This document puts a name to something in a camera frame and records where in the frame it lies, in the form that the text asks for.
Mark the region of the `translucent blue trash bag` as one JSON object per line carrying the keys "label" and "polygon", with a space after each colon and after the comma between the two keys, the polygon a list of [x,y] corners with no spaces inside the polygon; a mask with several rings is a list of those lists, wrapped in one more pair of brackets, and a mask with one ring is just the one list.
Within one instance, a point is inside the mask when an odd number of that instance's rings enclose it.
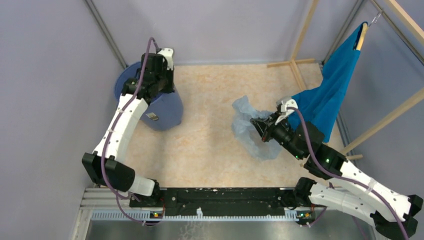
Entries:
{"label": "translucent blue trash bag", "polygon": [[263,142],[251,119],[266,119],[270,111],[257,110],[249,102],[246,95],[232,103],[234,116],[231,124],[233,135],[241,143],[249,155],[260,161],[274,160],[280,154],[282,147],[275,140]]}

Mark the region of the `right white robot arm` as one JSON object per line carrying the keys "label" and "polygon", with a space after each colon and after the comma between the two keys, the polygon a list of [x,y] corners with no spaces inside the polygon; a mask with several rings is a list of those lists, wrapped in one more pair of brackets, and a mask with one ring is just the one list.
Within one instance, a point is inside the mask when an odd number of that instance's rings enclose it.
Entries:
{"label": "right white robot arm", "polygon": [[423,207],[418,195],[397,193],[357,168],[342,153],[323,143],[324,134],[309,121],[292,128],[278,113],[252,118],[263,142],[277,142],[315,177],[345,189],[339,192],[313,179],[301,177],[293,200],[299,206],[321,205],[361,219],[391,240],[408,240],[417,230],[416,214]]}

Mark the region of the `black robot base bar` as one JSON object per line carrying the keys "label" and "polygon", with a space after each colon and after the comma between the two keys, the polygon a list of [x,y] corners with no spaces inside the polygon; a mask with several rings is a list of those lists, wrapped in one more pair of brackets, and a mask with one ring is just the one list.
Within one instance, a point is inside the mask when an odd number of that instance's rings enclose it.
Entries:
{"label": "black robot base bar", "polygon": [[309,209],[311,205],[292,187],[168,187],[129,202],[131,208],[165,210],[167,217],[195,216],[198,209],[206,217],[283,216],[289,210]]}

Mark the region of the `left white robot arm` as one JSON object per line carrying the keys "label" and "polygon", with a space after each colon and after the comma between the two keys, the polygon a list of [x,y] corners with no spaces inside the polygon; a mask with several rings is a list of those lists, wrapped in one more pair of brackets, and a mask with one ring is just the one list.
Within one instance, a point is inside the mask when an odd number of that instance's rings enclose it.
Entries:
{"label": "left white robot arm", "polygon": [[99,144],[85,153],[82,164],[93,183],[121,192],[141,195],[149,207],[160,202],[155,181],[142,177],[124,164],[134,130],[159,95],[174,90],[174,50],[163,48],[142,55],[141,67],[122,86],[115,114]]}

